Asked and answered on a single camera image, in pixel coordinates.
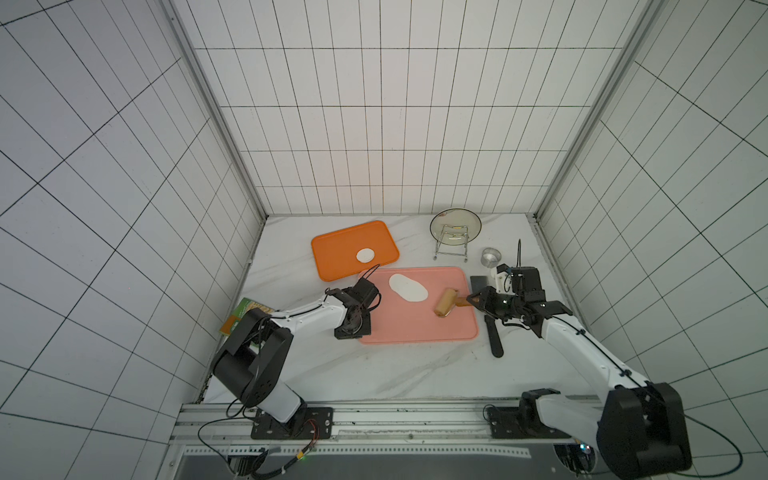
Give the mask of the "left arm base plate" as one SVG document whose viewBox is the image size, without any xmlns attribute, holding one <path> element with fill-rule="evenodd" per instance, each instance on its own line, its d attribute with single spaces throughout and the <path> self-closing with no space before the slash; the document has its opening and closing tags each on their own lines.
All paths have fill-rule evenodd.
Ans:
<svg viewBox="0 0 768 480">
<path fill-rule="evenodd" d="M 256 410 L 251 431 L 253 440 L 325 440 L 331 437 L 334 409 L 300 407 L 287 422 L 281 423 L 261 409 Z"/>
</svg>

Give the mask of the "wooden rolling pin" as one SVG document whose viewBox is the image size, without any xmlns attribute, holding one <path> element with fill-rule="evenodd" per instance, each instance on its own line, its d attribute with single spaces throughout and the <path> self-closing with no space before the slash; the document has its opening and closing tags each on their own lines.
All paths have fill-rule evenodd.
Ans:
<svg viewBox="0 0 768 480">
<path fill-rule="evenodd" d="M 433 312 L 437 317 L 445 318 L 456 308 L 470 306 L 466 297 L 462 296 L 458 290 L 447 288 L 438 299 Z"/>
</svg>

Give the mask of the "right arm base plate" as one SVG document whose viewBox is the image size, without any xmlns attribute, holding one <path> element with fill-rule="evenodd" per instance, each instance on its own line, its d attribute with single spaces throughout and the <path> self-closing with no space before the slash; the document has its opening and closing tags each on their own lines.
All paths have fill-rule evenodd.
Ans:
<svg viewBox="0 0 768 480">
<path fill-rule="evenodd" d="M 565 440 L 570 436 L 560 430 L 543 425 L 533 425 L 518 407 L 497 407 L 486 404 L 483 418 L 490 427 L 491 437 L 501 440 Z"/>
</svg>

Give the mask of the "pink plastic tray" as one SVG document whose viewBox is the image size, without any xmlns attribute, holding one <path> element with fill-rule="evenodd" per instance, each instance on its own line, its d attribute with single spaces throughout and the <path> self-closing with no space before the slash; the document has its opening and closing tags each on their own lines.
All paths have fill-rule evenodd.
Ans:
<svg viewBox="0 0 768 480">
<path fill-rule="evenodd" d="M 393 274 L 403 274 L 421 283 L 429 293 L 419 303 L 403 300 L 389 287 Z M 388 345 L 425 342 L 469 341 L 478 335 L 474 310 L 454 309 L 447 317 L 437 317 L 433 309 L 443 291 L 453 288 L 462 296 L 469 294 L 469 283 L 458 267 L 378 269 L 371 276 L 381 294 L 380 305 L 371 313 L 370 335 L 360 342 L 366 345 Z"/>
</svg>

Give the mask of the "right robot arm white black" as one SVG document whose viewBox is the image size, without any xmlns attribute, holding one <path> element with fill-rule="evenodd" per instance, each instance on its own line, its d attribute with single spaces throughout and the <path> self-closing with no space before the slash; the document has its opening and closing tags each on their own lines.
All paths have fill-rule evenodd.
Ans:
<svg viewBox="0 0 768 480">
<path fill-rule="evenodd" d="M 678 392 L 653 383 L 605 350 L 558 300 L 547 300 L 534 267 L 514 267 L 508 292 L 483 277 L 470 281 L 470 306 L 486 318 L 519 320 L 557 350 L 593 388 L 599 406 L 553 388 L 524 392 L 515 407 L 501 407 L 490 422 L 500 438 L 572 438 L 597 450 L 620 479 L 641 479 L 692 466 L 687 423 Z"/>
</svg>

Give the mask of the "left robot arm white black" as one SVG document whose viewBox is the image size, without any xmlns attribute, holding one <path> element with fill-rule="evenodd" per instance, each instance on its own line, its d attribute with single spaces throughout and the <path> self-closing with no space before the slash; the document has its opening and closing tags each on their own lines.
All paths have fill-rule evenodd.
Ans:
<svg viewBox="0 0 768 480">
<path fill-rule="evenodd" d="M 306 402 L 281 380 L 295 338 L 331 334 L 337 340 L 360 339 L 371 333 L 371 312 L 380 301 L 378 288 L 362 277 L 294 310 L 266 313 L 254 308 L 214 355 L 212 374 L 244 407 L 292 424 L 306 409 Z"/>
</svg>

